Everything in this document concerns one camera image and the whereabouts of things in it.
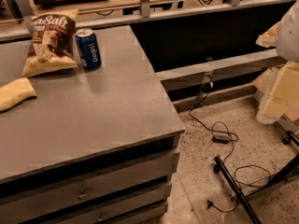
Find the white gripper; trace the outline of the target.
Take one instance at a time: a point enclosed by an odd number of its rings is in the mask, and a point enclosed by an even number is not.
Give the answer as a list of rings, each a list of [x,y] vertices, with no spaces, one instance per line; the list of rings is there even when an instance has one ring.
[[[262,124],[272,124],[283,115],[291,121],[299,119],[299,0],[278,25],[277,54],[293,62],[269,68],[270,74],[256,116]]]

